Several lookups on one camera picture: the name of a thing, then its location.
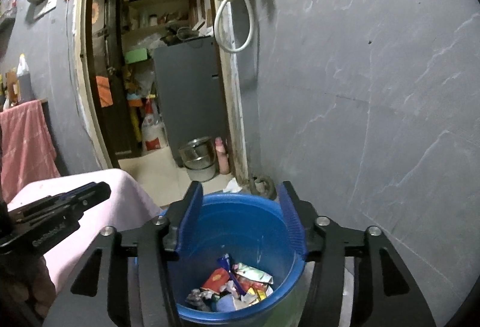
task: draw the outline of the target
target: tile floor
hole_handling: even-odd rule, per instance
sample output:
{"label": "tile floor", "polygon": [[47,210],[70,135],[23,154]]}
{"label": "tile floor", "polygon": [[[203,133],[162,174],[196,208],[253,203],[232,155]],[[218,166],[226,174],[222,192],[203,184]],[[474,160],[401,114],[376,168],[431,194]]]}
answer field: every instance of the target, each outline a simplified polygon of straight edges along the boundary
{"label": "tile floor", "polygon": [[[140,183],[158,206],[182,199],[190,185],[187,171],[177,167],[169,147],[119,162],[122,170]],[[203,183],[203,192],[208,194],[222,190],[231,179],[231,174],[217,175]]]}

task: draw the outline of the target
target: red cloth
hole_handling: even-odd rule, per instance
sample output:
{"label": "red cloth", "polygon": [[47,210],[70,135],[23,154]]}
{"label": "red cloth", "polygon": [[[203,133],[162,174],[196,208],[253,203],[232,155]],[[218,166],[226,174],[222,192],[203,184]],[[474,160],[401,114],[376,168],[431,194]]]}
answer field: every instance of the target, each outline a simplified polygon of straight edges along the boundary
{"label": "red cloth", "polygon": [[56,178],[57,154],[40,101],[30,101],[0,113],[2,128],[1,187],[8,204],[35,181]]}

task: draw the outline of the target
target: metal screw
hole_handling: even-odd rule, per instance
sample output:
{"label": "metal screw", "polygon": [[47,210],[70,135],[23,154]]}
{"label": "metal screw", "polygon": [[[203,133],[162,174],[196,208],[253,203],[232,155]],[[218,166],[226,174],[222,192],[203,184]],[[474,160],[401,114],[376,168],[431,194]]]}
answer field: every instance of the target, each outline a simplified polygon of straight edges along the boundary
{"label": "metal screw", "polygon": [[369,226],[368,233],[371,236],[380,236],[380,235],[382,235],[382,230],[380,228],[378,228],[377,226]]}
{"label": "metal screw", "polygon": [[168,222],[168,219],[165,216],[158,216],[157,221],[155,222],[156,226],[166,224]]}
{"label": "metal screw", "polygon": [[112,226],[105,226],[103,227],[101,230],[100,230],[100,233],[103,235],[103,236],[109,236],[111,235],[112,233],[115,232],[115,228],[112,227]]}
{"label": "metal screw", "polygon": [[317,219],[315,220],[315,223],[318,226],[324,227],[330,224],[330,219],[325,216],[318,216]]}

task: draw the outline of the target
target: green box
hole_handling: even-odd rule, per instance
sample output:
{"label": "green box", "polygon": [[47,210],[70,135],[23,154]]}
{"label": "green box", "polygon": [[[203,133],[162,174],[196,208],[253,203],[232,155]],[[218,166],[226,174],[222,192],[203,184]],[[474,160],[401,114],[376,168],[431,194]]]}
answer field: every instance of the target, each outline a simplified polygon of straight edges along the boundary
{"label": "green box", "polygon": [[132,64],[136,62],[142,62],[148,59],[147,49],[140,48],[129,51],[125,54],[125,63]]}

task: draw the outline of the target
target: doorway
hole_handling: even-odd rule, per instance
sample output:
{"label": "doorway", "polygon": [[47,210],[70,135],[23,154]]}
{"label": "doorway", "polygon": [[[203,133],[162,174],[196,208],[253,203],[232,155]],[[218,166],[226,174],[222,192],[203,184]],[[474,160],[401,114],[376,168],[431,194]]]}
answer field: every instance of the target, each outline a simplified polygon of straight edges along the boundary
{"label": "doorway", "polygon": [[[220,137],[231,152],[219,50],[213,40],[214,4],[91,4],[91,31],[88,25],[85,30],[92,41],[87,65],[94,75],[95,112],[110,160],[165,206],[179,200],[190,183],[179,154],[182,145],[203,136]],[[221,190],[231,177],[215,176],[204,183],[205,192]]]}

